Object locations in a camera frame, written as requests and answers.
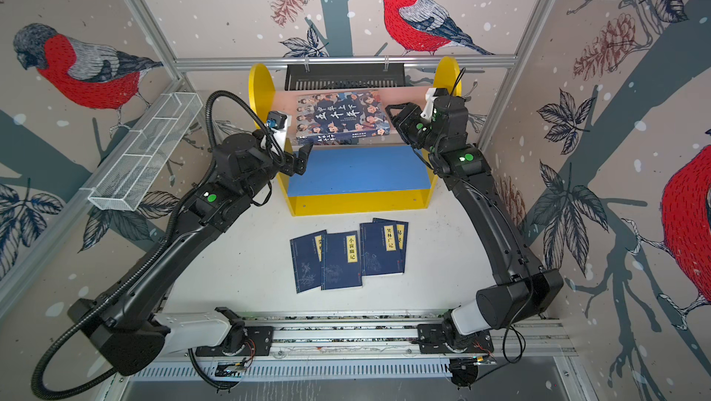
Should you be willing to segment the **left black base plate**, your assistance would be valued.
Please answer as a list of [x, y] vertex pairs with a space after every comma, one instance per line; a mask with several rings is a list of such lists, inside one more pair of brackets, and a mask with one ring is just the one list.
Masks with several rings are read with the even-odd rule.
[[200, 358], [266, 357], [270, 354], [273, 336], [271, 326], [246, 326], [241, 332], [229, 332], [219, 345], [198, 347], [194, 354]]

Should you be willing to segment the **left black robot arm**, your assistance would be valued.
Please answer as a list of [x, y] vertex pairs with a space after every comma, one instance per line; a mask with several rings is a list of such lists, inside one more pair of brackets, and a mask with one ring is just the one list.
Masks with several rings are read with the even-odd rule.
[[283, 173], [304, 174], [313, 145], [307, 143], [277, 165], [261, 130], [233, 134], [212, 150], [206, 176], [168, 226], [166, 242], [156, 245], [116, 284], [97, 299], [81, 299], [70, 308], [79, 321], [106, 303], [81, 330], [119, 374], [142, 371], [161, 355], [183, 349], [216, 347], [226, 355], [255, 353], [246, 323], [233, 310], [157, 315], [156, 308], [172, 284], [201, 252], [257, 203], [256, 194]]

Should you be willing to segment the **yellow shelf with coloured boards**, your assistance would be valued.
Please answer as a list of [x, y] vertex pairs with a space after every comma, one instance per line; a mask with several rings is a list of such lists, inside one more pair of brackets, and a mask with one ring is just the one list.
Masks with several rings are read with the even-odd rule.
[[[444, 57], [433, 85], [451, 89], [460, 72], [453, 57]], [[252, 109], [260, 118], [296, 100], [296, 92], [277, 92], [264, 64], [251, 68], [248, 84]], [[278, 173], [276, 177], [294, 217], [424, 210], [437, 182], [434, 173], [402, 144], [315, 147], [304, 175]]]

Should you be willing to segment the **small green circuit board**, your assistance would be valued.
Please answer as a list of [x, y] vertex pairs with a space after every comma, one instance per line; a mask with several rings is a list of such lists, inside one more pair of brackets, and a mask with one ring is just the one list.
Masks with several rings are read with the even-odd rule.
[[214, 375], [217, 378], [238, 378], [245, 374], [249, 368], [250, 365], [244, 363], [219, 363]]

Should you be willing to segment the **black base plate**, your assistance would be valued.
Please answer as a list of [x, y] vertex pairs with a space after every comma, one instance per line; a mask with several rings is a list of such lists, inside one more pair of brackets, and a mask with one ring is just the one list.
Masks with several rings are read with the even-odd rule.
[[413, 344], [418, 346], [423, 355], [494, 353], [489, 331], [462, 335], [451, 323], [419, 324]]
[[266, 357], [270, 354], [273, 336], [271, 326], [246, 326], [241, 332], [229, 332], [219, 345], [198, 347], [194, 354], [200, 358]]

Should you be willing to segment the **illustrated colourful cover book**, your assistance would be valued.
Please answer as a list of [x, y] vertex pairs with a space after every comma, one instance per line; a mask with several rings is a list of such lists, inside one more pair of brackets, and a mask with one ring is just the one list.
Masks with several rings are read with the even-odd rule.
[[391, 129], [379, 90], [298, 97], [294, 140], [300, 144], [356, 145], [360, 139], [388, 136]]

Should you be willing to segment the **black round connector underneath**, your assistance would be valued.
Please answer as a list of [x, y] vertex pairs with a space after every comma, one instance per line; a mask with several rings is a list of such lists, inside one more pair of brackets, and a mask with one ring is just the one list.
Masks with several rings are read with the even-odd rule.
[[450, 381], [457, 388], [470, 389], [472, 384], [479, 378], [479, 364], [477, 360], [472, 358], [450, 360], [448, 369], [451, 374]]

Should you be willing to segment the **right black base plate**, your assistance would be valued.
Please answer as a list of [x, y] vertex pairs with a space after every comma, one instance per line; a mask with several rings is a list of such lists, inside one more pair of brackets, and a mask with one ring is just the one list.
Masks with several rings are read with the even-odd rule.
[[419, 324], [413, 344], [418, 346], [423, 355], [494, 353], [489, 331], [462, 335], [451, 323]]

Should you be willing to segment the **navy blue book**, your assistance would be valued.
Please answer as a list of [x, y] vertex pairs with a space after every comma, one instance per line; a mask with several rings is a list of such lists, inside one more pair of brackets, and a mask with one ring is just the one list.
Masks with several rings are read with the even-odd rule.
[[325, 230], [290, 240], [296, 293], [322, 286], [321, 255]]
[[325, 235], [321, 268], [322, 290], [362, 286], [362, 264], [357, 231]]
[[392, 223], [361, 223], [359, 227], [364, 276], [403, 274], [397, 230]]
[[394, 221], [382, 218], [373, 218], [374, 223], [392, 223], [397, 230], [398, 245], [401, 251], [400, 268], [401, 271], [405, 271], [405, 264], [407, 264], [407, 233], [408, 233], [408, 222], [407, 221]]

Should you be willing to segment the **aluminium mounting rail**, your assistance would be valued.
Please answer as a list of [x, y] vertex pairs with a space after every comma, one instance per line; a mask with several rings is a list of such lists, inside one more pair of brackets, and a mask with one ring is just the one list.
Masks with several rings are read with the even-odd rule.
[[[271, 326], [270, 358], [418, 358], [413, 341], [419, 324], [441, 324], [431, 311], [304, 312], [244, 314], [246, 326]], [[513, 330], [490, 331], [496, 358], [577, 357], [561, 321], [537, 317], [517, 323]]]

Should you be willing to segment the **black slotted vent panel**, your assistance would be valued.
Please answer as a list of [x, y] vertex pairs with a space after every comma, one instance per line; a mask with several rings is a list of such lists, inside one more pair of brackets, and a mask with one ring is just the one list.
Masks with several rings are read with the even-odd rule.
[[405, 86], [403, 64], [318, 64], [287, 68], [286, 91], [373, 89]]

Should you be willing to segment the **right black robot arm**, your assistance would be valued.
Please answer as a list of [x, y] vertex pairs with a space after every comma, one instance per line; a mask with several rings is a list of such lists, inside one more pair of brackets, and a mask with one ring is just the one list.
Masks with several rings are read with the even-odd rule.
[[524, 243], [500, 195], [483, 153], [468, 143], [468, 110], [463, 97], [437, 91], [425, 108], [389, 105], [386, 113], [427, 166], [444, 181], [470, 218], [490, 261], [494, 285], [444, 315], [445, 341], [454, 349], [472, 345], [476, 334], [510, 328], [548, 310], [563, 286], [559, 271], [548, 270]]

